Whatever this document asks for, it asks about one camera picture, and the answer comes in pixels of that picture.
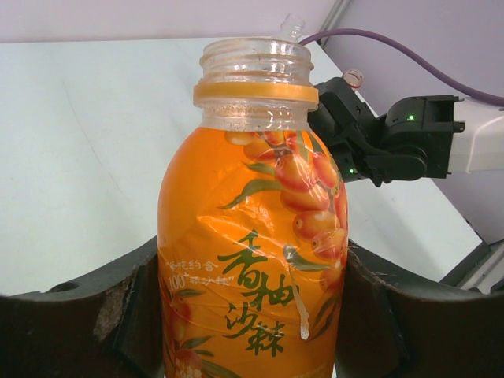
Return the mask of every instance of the black holder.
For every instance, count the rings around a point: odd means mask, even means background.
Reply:
[[[154,238],[47,293],[0,297],[0,377],[162,378],[156,252]],[[436,283],[351,243],[338,378],[502,377],[503,316],[503,292]]]
[[[317,85],[320,103],[309,126],[334,157],[345,182],[446,178],[454,133],[452,95],[404,98],[375,117],[341,77]]]

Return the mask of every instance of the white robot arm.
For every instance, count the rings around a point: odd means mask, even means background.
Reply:
[[[449,173],[504,169],[504,108],[466,98],[454,103],[454,120],[465,130],[454,134]]]

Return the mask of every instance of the chinese characters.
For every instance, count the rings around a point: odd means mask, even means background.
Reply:
[[[185,269],[185,270],[201,270],[202,268],[205,268],[207,272],[212,272],[215,268],[218,268],[218,266],[211,261],[207,261],[205,263],[201,263],[198,260],[191,260],[189,262],[187,261],[180,261],[180,262],[174,262],[170,261],[167,262],[166,265],[169,265],[170,269],[175,272],[176,270],[179,269]]]
[[[245,299],[250,298],[250,302],[243,301],[241,313],[239,313],[239,309],[235,304],[229,303],[229,311],[225,316],[226,327],[229,331],[232,330],[235,333],[225,337],[235,339],[244,336],[248,332],[253,332],[252,336],[247,340],[249,346],[246,350],[252,350],[256,356],[260,351],[270,350],[272,357],[275,357],[277,353],[284,351],[280,341],[284,337],[281,329],[285,324],[276,321],[274,326],[269,327],[263,321],[258,321],[257,312],[262,311],[265,299],[272,306],[286,306],[292,301],[294,294],[292,286],[285,284],[286,276],[284,274],[280,275],[278,288],[272,289],[268,286],[269,275],[255,268],[254,265],[268,260],[266,256],[256,253],[261,248],[254,241],[258,236],[257,231],[252,230],[244,238],[236,242],[236,244],[245,245],[244,249],[235,254],[217,256],[219,261],[228,262],[228,266],[222,272],[223,274],[233,269],[239,269],[236,283],[249,290],[243,293],[243,296]],[[235,319],[231,318],[231,313],[235,313]]]

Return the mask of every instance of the white table surface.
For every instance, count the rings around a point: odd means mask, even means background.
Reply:
[[[209,42],[0,45],[0,293],[46,291],[156,234],[165,168],[201,118]],[[312,83],[341,75],[309,48]],[[350,237],[422,276],[480,244],[431,180],[347,187]]]

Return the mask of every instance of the green leaf illustration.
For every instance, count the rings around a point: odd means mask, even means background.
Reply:
[[[309,140],[312,141],[313,145],[313,152],[321,152],[325,154],[324,149],[322,148],[321,144],[318,142],[318,140],[315,139],[315,137],[309,133]]]
[[[271,165],[267,165],[265,163],[255,163],[255,164],[247,164],[244,163],[248,169],[259,172],[259,173],[265,173],[266,175],[270,176],[275,176],[275,169]]]
[[[209,352],[208,350],[195,349],[194,352],[197,354],[201,354],[202,356],[213,357],[213,353]]]
[[[195,289],[183,289],[183,290],[178,290],[175,292],[175,295],[178,295],[179,297],[182,298],[190,298],[190,297],[197,297],[198,295],[205,294],[204,291],[201,290],[195,290]]]
[[[306,260],[298,254],[294,246],[288,244],[283,248],[283,255],[288,263],[292,264],[297,270],[302,270],[303,272],[319,272],[330,267],[329,264],[317,264]]]
[[[319,331],[317,332],[317,334],[315,334],[314,337],[310,337],[311,340],[316,339],[317,337],[322,335],[324,332],[326,332],[329,327],[331,327],[332,320],[334,319],[334,313],[337,308],[338,308],[338,306],[336,305],[336,302],[335,302],[335,304],[332,306],[332,310],[329,313],[328,317],[325,318],[325,324],[322,326],[321,329],[319,329]]]
[[[209,373],[210,375],[218,376],[220,378],[241,378],[238,374],[235,374],[231,370],[210,361],[202,360],[202,364],[205,374]]]
[[[233,199],[226,206],[222,206],[221,209],[231,209],[232,207],[238,205],[248,196],[258,193],[260,191],[281,191],[282,189],[283,189],[282,186],[276,181],[253,179],[249,181],[247,185],[245,185],[242,192],[235,199]]]
[[[308,150],[306,149],[305,142],[302,138],[302,132],[296,132],[296,137],[299,146],[299,154],[303,159],[305,159],[305,161],[308,161]]]
[[[339,298],[339,295],[332,295],[327,301],[325,301],[325,303],[321,307],[321,310],[318,312],[317,316],[315,317],[315,321],[313,322],[314,328],[320,323],[325,312],[331,307],[332,304],[334,304],[334,302],[338,298]]]
[[[193,349],[193,348],[199,347],[200,345],[202,345],[203,343],[205,343],[206,341],[208,341],[209,339],[212,339],[212,338],[213,338],[213,336],[204,336],[204,337],[195,337],[193,339],[189,339],[182,344],[180,349]]]

